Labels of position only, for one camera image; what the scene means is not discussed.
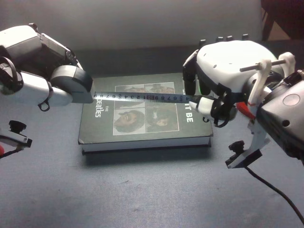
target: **gray table surface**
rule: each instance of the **gray table surface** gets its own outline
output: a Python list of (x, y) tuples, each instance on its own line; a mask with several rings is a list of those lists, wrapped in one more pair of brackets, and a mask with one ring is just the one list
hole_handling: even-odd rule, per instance
[[(82, 156), (79, 104), (51, 108), (0, 101), (0, 126), (28, 125), (32, 147), (0, 161), (0, 227), (296, 228), (282, 197), (244, 169), (229, 170), (228, 145), (250, 142), (238, 114), (214, 128), (211, 148), (142, 150)], [(304, 167), (271, 142), (250, 167), (304, 212)]]

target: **gray wall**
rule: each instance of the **gray wall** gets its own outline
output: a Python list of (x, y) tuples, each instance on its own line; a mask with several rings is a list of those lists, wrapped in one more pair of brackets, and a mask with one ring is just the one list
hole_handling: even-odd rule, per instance
[(0, 30), (35, 22), (73, 50), (261, 39), (260, 0), (2, 0)]

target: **measuring tape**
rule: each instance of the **measuring tape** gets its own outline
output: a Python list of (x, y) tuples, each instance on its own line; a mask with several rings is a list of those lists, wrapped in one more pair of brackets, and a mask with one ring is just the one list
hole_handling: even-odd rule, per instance
[(192, 96), (183, 94), (156, 94), (132, 92), (95, 92), (94, 99), (129, 102), (189, 103)]

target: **book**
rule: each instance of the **book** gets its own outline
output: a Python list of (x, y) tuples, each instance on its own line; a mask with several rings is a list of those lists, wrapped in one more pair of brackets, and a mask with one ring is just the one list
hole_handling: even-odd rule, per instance
[[(94, 78), (98, 92), (182, 94), (182, 74)], [(189, 104), (94, 100), (84, 104), (83, 153), (190, 145), (211, 146), (210, 122)]]

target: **red object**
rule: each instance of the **red object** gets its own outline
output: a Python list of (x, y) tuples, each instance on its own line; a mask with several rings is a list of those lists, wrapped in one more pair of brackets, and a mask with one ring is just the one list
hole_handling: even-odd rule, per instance
[(247, 116), (249, 119), (254, 119), (255, 116), (249, 111), (247, 105), (244, 102), (237, 103), (237, 109)]
[(0, 156), (4, 154), (4, 148), (0, 145)]

